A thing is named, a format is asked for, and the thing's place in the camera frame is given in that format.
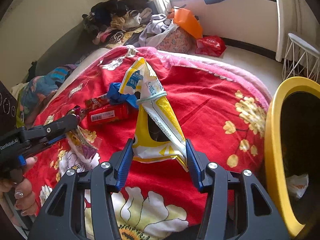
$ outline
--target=yellow trash bin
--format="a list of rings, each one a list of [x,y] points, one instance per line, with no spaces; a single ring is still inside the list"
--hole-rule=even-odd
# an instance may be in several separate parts
[[[285,179],[286,176],[308,173],[309,187],[312,184],[319,189],[319,130],[320,85],[303,77],[285,80],[277,89],[268,110],[264,147],[268,193],[292,238],[304,228],[312,210],[310,207],[301,210],[304,207],[299,206],[300,200],[289,197]],[[318,196],[317,199],[304,199],[301,203],[309,202],[310,206],[312,201],[319,200]]]

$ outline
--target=barcode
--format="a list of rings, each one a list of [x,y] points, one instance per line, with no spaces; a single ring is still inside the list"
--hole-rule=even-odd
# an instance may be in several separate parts
[[[91,116],[91,121],[98,121],[98,120],[103,120],[103,119],[108,119],[111,117],[115,117],[115,111],[108,111],[108,112],[104,112],[104,113],[100,113],[100,114],[94,114]]]

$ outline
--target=white wall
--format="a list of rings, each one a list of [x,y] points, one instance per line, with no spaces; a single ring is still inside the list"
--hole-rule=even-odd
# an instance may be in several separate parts
[[[272,51],[277,48],[277,3],[270,0],[225,0],[206,5],[204,0],[172,2],[199,17],[204,35],[218,35]]]
[[[15,0],[0,22],[0,80],[10,88],[31,62],[82,21],[82,14],[107,0]]]
[[[278,45],[276,60],[284,58],[288,33],[296,33],[305,41],[320,46],[320,25],[305,0],[278,1]]]

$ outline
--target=fleece blanket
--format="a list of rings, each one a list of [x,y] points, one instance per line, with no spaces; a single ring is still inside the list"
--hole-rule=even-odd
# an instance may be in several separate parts
[[[57,120],[84,100],[105,94],[112,82],[121,82],[126,70],[138,57],[144,57],[167,91],[186,138],[197,151],[206,153],[225,169],[254,173],[263,160],[263,141],[268,102],[244,78],[214,65],[189,61],[158,52],[155,48],[119,47],[109,51],[86,68],[38,115],[35,125]],[[38,196],[39,207],[52,188],[70,168],[77,172],[107,161],[133,138],[137,111],[127,120],[88,127],[92,142],[102,143],[91,163],[82,163],[62,140],[38,155],[38,162],[26,177]],[[134,161],[125,187],[112,194],[122,239],[164,239],[173,232],[200,224],[206,194],[192,185],[189,174],[176,160],[157,163]],[[87,237],[93,239],[90,192],[85,192]]]

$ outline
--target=silver screw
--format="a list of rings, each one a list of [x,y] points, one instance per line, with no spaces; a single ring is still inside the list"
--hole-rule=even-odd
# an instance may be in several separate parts
[[[218,164],[217,164],[217,163],[209,163],[209,164],[208,164],[208,167],[209,167],[210,169],[216,169],[216,168],[218,168]]]
[[[107,169],[110,167],[110,163],[108,163],[108,162],[101,163],[101,167],[104,169]]]
[[[252,175],[252,172],[251,171],[249,171],[249,170],[244,170],[243,171],[243,174],[245,175],[245,176],[251,176]]]
[[[67,173],[68,176],[72,176],[73,174],[75,174],[75,172],[76,171],[74,169],[70,169],[70,170],[67,170],[66,173]]]

